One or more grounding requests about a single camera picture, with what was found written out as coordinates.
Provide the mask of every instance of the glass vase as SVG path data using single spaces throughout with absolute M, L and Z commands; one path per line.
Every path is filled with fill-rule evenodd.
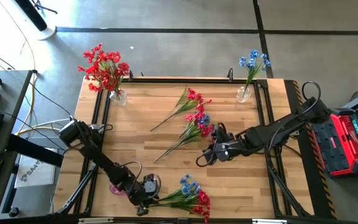
M 127 103 L 127 93 L 124 90 L 112 91 L 110 93 L 110 99 L 119 106 L 124 106 Z
M 237 91 L 237 101 L 243 103 L 246 100 L 248 100 L 250 95 L 251 95 L 251 91 L 249 90 L 249 86 L 247 88 L 245 86 L 242 86 Z

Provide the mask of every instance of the white stand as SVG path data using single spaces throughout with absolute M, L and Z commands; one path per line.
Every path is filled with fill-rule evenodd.
M 47 22 L 48 27 L 39 31 L 30 18 L 25 14 L 25 12 L 17 5 L 15 0 L 3 0 L 1 1 L 5 8 L 9 11 L 11 16 L 17 22 L 17 25 L 22 29 L 22 31 L 28 35 L 30 38 L 36 40 L 46 40 L 49 37 L 52 37 L 56 33 L 56 26 Z

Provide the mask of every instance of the red machine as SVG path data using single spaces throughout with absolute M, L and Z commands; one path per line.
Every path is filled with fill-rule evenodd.
M 312 126 L 324 170 L 331 177 L 358 174 L 358 111 L 332 111 L 328 122 Z

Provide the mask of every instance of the concrete floor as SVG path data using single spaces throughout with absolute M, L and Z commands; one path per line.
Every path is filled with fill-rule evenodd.
M 257 29 L 252 0 L 44 0 L 42 4 L 58 11 L 43 15 L 60 27 Z M 358 0 L 259 0 L 259 6 L 268 30 L 358 30 Z M 330 107 L 345 104 L 358 90 L 358 35 L 266 35 L 266 39 L 275 78 L 318 82 Z M 35 68 L 42 75 L 37 88 L 71 113 L 82 81 L 76 66 L 86 65 L 82 52 L 98 43 L 120 51 L 135 75 L 146 76 L 222 77 L 232 67 L 235 77 L 243 77 L 238 57 L 249 49 L 261 49 L 257 34 L 58 32 L 48 40 L 29 38 L 29 42 Z M 23 44 L 22 34 L 0 5 L 0 57 L 16 69 L 33 69 L 30 50 L 27 45 L 21 50 Z M 24 103 L 21 118 L 27 110 Z M 35 113 L 39 123 L 66 118 L 40 95 Z M 329 180 L 329 186 L 338 217 L 358 221 L 358 178 Z M 19 189 L 14 206 L 23 216 L 45 215 L 53 190 L 54 185 Z

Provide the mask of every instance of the wooden table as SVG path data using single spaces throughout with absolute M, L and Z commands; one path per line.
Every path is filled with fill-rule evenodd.
M 279 119 L 290 113 L 287 93 L 282 79 L 268 79 L 268 89 L 274 118 Z M 89 91 L 84 80 L 75 112 L 78 119 L 91 122 L 96 93 Z M 160 197 L 179 188 L 179 180 L 191 174 L 211 197 L 211 218 L 273 218 L 272 198 L 265 158 L 254 154 L 249 157 L 237 156 L 232 161 L 219 162 L 213 166 L 197 167 L 195 159 L 206 149 L 209 142 L 204 139 L 181 147 L 156 164 L 153 161 L 166 150 L 183 130 L 186 113 L 180 114 L 155 131 L 150 129 L 161 122 L 174 107 L 185 84 L 182 83 L 123 83 L 127 92 L 127 105 L 110 104 L 108 124 L 114 126 L 104 137 L 103 152 L 114 162 L 138 160 L 143 164 L 139 180 L 149 173 L 158 174 L 162 179 Z M 236 101 L 240 84 L 188 84 L 212 103 L 205 106 L 213 123 L 223 122 L 234 134 L 251 126 L 259 125 L 254 90 L 245 103 Z M 104 92 L 101 102 L 107 93 Z M 101 122 L 104 103 L 101 104 L 98 122 Z M 298 150 L 298 144 L 290 139 L 288 146 Z M 283 148 L 282 160 L 288 188 L 306 211 L 313 213 L 308 184 L 301 158 Z M 53 203 L 60 208 L 79 183 L 83 156 L 76 151 L 66 153 L 58 179 Z M 133 173 L 138 166 L 130 165 Z M 82 201 L 85 207 L 88 189 Z M 279 191 L 280 208 L 284 208 Z M 127 197 L 110 192 L 109 181 L 99 170 L 94 195 L 92 216 L 134 217 L 135 207 Z M 196 217 L 181 210 L 153 208 L 146 217 Z

